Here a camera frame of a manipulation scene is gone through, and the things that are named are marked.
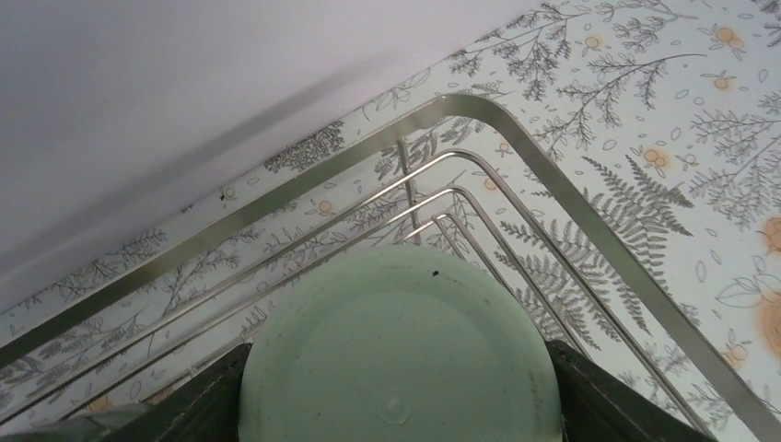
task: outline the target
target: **green bowl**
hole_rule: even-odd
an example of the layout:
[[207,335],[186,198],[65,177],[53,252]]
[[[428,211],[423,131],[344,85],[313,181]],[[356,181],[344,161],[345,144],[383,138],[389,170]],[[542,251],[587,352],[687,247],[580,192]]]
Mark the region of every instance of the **green bowl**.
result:
[[494,278],[437,250],[350,251],[255,338],[241,442],[560,441],[554,367]]

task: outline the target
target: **patterned surface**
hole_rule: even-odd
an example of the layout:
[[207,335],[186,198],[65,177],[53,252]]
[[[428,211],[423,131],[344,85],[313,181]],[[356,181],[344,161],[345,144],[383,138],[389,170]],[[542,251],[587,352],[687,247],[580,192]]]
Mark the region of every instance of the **patterned surface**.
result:
[[[164,225],[4,312],[0,342],[7,342],[75,299],[89,296],[105,282],[436,94],[461,92],[494,99],[518,117],[733,368],[779,413],[780,22],[778,3],[769,0],[573,0],[543,5],[291,146],[211,197],[184,208]],[[413,164],[453,146],[486,157],[713,431],[725,440],[746,436],[745,427],[730,408],[501,137],[480,122],[449,118],[406,141]],[[227,276],[282,249],[400,173],[398,152],[389,148],[19,360],[0,373],[0,408],[11,409],[128,335],[187,306]],[[474,193],[503,233],[513,238],[513,247],[532,277],[595,360],[675,413],[656,382],[617,342],[612,326],[593,310],[512,212],[495,183],[469,163],[448,160],[417,180],[419,197],[448,183]],[[79,403],[137,361],[165,348],[193,324],[252,293],[262,293],[296,268],[406,205],[405,194],[397,191],[361,209],[188,313],[185,321],[174,322],[102,365],[99,373],[19,416],[9,428],[45,422]],[[491,245],[469,204],[458,196],[446,195],[426,208],[430,213],[421,217],[445,209],[469,226],[482,244],[489,244],[497,267],[518,288],[520,302],[544,331],[556,335],[551,318],[506,265],[507,256]],[[466,239],[452,224],[448,226],[457,247],[468,260],[477,262]],[[400,227],[383,229],[361,245],[391,242],[410,228],[410,223],[404,222]],[[449,249],[446,238],[436,230],[427,230],[421,239],[426,245]],[[184,367],[242,330],[262,324],[275,300],[283,295],[283,291],[273,292],[174,356],[97,398],[90,408],[142,400],[168,386]]]

